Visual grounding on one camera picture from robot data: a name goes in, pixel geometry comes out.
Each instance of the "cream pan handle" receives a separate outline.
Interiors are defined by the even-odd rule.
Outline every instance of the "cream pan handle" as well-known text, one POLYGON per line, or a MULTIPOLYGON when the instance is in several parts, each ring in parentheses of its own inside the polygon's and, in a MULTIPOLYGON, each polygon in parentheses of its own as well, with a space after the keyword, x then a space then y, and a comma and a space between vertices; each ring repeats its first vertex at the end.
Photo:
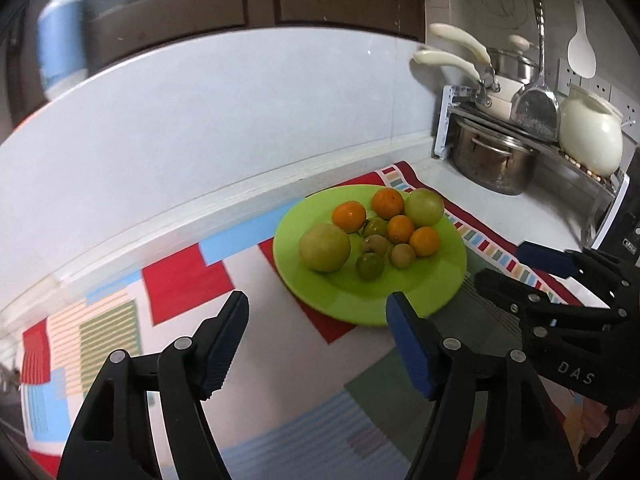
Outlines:
POLYGON ((453 41, 467 47, 480 63, 491 65, 491 58, 486 47, 461 28, 449 25, 449 23, 431 23, 429 30, 443 40, 453 41))
POLYGON ((417 50, 414 52, 414 61, 431 66, 455 66, 465 72, 474 81, 480 81, 480 74, 473 63, 465 61, 450 52, 443 52, 441 50, 417 50))

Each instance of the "spatula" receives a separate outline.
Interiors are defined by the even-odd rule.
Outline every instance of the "spatula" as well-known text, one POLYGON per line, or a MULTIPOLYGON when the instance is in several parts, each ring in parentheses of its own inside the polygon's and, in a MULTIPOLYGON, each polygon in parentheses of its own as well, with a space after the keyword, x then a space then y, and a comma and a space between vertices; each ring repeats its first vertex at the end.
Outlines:
POLYGON ((587 25, 584 20, 582 0, 574 0, 575 21, 578 30, 569 42, 567 59, 571 69, 581 77, 592 78, 596 75, 596 55, 587 38, 587 25))
POLYGON ((531 136, 555 142, 558 140, 558 101, 545 84, 545 12, 542 0, 533 0, 533 9, 540 39, 540 69, 538 78, 513 96, 511 120, 531 136))

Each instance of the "white spoon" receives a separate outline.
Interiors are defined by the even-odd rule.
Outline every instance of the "white spoon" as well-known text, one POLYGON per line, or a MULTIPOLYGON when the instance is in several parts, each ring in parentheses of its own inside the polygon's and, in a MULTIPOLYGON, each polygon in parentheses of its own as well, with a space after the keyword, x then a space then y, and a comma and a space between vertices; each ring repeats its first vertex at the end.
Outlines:
POLYGON ((578 30, 569 42, 567 58, 569 66, 575 73, 581 77, 591 78, 596 75, 596 55, 589 43, 589 38, 587 38, 587 25, 584 20, 582 0, 575 0, 574 3, 578 30))

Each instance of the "orange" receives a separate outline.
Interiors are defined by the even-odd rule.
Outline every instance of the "orange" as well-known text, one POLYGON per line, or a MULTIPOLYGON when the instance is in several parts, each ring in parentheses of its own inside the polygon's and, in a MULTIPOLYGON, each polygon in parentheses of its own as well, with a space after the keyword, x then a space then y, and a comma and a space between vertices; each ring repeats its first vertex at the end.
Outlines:
POLYGON ((386 238, 393 244, 405 244, 414 231, 414 223, 408 216, 396 215, 386 226, 386 238))
POLYGON ((440 237, 435 229, 420 227, 409 238, 409 245, 414 248, 417 256, 431 256, 440 248, 440 237))
POLYGON ((354 233, 367 219, 367 211, 360 202, 349 200, 334 209, 331 220, 347 233, 354 233))
POLYGON ((371 208, 380 218, 389 220, 402 212, 404 199, 392 187, 384 187, 371 199, 371 208))

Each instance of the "green fruit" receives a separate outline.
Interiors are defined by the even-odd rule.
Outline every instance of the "green fruit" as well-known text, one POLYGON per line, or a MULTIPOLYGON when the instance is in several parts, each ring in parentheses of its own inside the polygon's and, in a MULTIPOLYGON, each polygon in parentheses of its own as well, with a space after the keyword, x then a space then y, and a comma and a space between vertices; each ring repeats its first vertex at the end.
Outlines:
POLYGON ((300 238, 300 259, 309 269, 333 272, 349 259, 349 235, 333 224, 315 225, 300 238))
POLYGON ((415 227, 433 227, 444 214, 442 197, 428 189, 414 189, 404 199, 404 214, 407 215, 415 227))
POLYGON ((376 253, 361 254, 356 261, 356 272, 365 282, 379 278, 385 270, 385 260, 376 253))
POLYGON ((383 220, 379 216, 374 216, 373 218, 369 218, 362 228, 362 237, 369 238, 371 235, 386 235, 386 225, 388 224, 387 220, 383 220))
POLYGON ((393 246, 389 252, 389 261, 396 269, 406 269, 415 261, 414 248, 409 244, 393 246))
POLYGON ((384 256, 391 247, 391 242, 380 235, 371 235, 362 241, 363 253, 376 253, 378 256, 384 256))

